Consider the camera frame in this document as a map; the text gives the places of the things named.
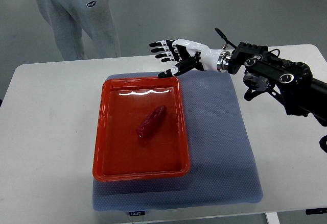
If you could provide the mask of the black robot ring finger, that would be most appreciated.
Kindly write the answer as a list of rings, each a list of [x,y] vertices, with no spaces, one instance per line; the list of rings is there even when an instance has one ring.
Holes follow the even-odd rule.
[[[168,52],[157,54],[155,58],[179,58],[179,54],[168,51]]]

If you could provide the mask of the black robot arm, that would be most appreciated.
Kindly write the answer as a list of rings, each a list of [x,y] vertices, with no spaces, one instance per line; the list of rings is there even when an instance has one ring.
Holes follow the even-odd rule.
[[[250,101],[268,93],[283,105],[287,115],[313,114],[326,126],[326,83],[313,78],[307,64],[281,59],[277,48],[270,50],[267,46],[244,42],[235,45],[220,29],[215,31],[225,42],[221,49],[185,39],[150,43],[151,52],[161,62],[176,62],[158,77],[176,77],[192,69],[236,74],[244,66],[243,82],[248,88],[244,99]]]

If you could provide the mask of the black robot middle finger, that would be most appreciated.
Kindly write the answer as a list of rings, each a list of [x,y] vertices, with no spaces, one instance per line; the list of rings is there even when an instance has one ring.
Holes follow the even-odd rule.
[[[159,53],[159,52],[171,52],[174,53],[175,52],[175,48],[171,47],[171,46],[159,46],[159,47],[155,47],[151,50],[152,53]]]

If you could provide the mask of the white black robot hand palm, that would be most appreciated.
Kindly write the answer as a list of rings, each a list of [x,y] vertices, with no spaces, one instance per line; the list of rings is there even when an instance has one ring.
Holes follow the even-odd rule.
[[[178,50],[182,60],[200,57],[200,63],[195,69],[225,72],[228,68],[228,51],[224,49],[210,49],[207,45],[185,39],[175,40],[172,47]]]

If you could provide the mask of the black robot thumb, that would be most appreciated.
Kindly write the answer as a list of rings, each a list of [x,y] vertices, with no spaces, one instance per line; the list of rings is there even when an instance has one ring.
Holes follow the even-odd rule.
[[[200,63],[200,57],[189,57],[181,62],[178,62],[172,68],[158,74],[158,78],[170,78],[180,76],[192,69]]]

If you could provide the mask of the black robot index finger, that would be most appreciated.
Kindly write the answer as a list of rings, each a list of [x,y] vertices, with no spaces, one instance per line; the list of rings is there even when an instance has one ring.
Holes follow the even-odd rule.
[[[160,40],[150,43],[150,47],[172,46],[175,40]]]

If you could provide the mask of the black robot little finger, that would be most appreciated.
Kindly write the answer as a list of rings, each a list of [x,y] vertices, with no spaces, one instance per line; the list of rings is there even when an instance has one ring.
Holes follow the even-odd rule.
[[[161,62],[168,62],[168,61],[180,62],[181,60],[182,60],[181,58],[164,57],[164,58],[161,59]]]

